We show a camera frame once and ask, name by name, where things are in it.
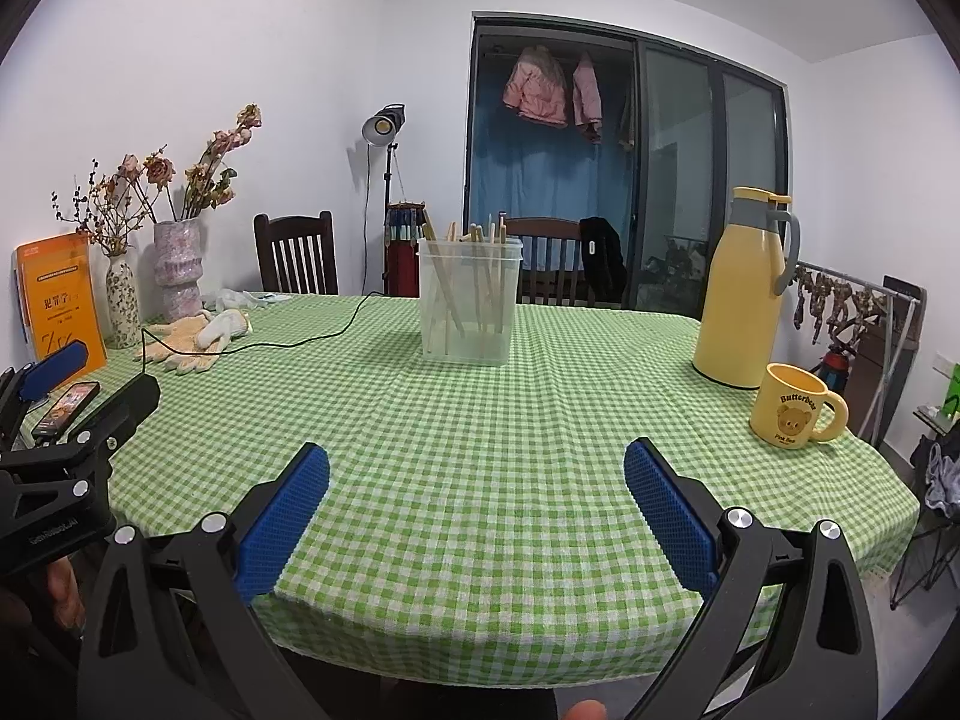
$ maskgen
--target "vase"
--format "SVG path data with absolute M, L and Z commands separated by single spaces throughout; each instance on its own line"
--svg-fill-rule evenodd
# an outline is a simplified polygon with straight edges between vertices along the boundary
M 136 302 L 136 282 L 127 264 L 126 254 L 109 258 L 107 268 L 107 312 L 113 329 L 111 346 L 125 349 L 140 343 L 140 309 Z
M 167 322 L 200 314 L 200 226 L 196 218 L 159 221 L 154 225 L 157 264 L 154 274 Z

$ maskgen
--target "yellow thermos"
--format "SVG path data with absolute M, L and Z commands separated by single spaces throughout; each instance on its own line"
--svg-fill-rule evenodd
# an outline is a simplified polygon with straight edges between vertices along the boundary
M 760 386 L 774 348 L 781 295 L 800 257 L 800 223 L 786 194 L 734 187 L 727 228 L 720 237 L 707 281 L 693 367 L 713 381 L 741 389 Z M 784 263 L 778 221 L 790 224 Z

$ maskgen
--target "wooden chair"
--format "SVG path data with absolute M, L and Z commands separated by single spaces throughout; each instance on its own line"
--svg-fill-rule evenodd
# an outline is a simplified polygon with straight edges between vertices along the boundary
M 507 235 L 520 238 L 524 253 L 529 252 L 529 268 L 520 269 L 517 303 L 576 305 L 593 307 L 596 297 L 584 278 L 580 255 L 580 225 L 565 218 L 521 217 L 507 219 Z M 544 269 L 539 269 L 539 241 L 545 239 Z M 554 266 L 554 247 L 559 258 Z M 572 250 L 572 269 L 568 269 L 568 249 Z
M 253 218 L 256 258 L 266 292 L 337 295 L 333 216 Z

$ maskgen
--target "plastic container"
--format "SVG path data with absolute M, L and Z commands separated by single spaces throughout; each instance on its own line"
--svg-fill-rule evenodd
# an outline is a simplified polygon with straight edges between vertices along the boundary
M 416 243 L 424 360 L 507 362 L 522 250 L 517 238 Z

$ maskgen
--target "green checkered tablecloth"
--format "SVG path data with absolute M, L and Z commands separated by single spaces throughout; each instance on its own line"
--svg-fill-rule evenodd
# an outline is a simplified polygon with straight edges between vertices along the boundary
M 253 336 L 337 330 L 359 298 L 251 313 Z M 116 455 L 119 517 L 147 533 L 230 511 L 304 442 L 330 490 L 272 595 L 281 645 L 384 675 L 455 685 L 574 685 L 659 670 L 699 610 L 623 481 L 649 436 L 723 506 L 807 530 L 844 528 L 861 573 L 889 573 L 917 502 L 846 433 L 786 452 L 752 435 L 754 395 L 690 365 L 698 324 L 665 314 L 518 306 L 510 362 L 421 360 L 415 300 L 370 298 L 339 338 L 256 349 L 208 373 L 153 367 L 160 408 Z M 133 375 L 131 351 L 98 371 Z M 750 637 L 769 625 L 761 596 Z

